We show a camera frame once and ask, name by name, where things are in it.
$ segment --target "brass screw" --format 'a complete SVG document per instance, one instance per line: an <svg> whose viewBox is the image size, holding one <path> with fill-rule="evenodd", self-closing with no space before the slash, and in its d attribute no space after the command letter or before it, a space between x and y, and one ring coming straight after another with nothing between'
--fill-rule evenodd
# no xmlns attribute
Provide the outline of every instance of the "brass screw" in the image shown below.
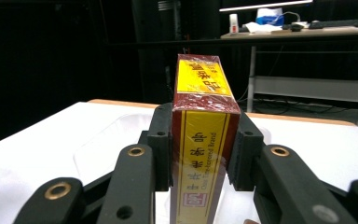
<svg viewBox="0 0 358 224"><path fill-rule="evenodd" d="M142 148L142 147L132 147L132 148L130 148L130 150L128 151L128 154L129 154L130 156L134 156L134 157L136 157L136 156L142 156L142 155L144 155L144 153L145 153L145 149Z"/></svg>
<svg viewBox="0 0 358 224"><path fill-rule="evenodd" d="M45 192L45 198L49 200L59 199L71 191L71 185L66 182L57 183Z"/></svg>
<svg viewBox="0 0 358 224"><path fill-rule="evenodd" d="M283 147L272 147L271 152L280 157L287 157L290 154L290 152Z"/></svg>

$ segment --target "computer monitor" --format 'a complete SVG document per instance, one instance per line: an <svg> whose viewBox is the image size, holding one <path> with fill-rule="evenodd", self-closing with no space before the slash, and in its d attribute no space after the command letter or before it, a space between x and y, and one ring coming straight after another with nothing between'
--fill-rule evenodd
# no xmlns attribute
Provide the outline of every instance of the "computer monitor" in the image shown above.
<svg viewBox="0 0 358 224"><path fill-rule="evenodd" d="M242 0L237 1L236 4L220 8L221 13L233 13L244 10L255 10L263 7L274 8L274 7L286 7L286 6L300 6L311 4L312 0Z"/></svg>

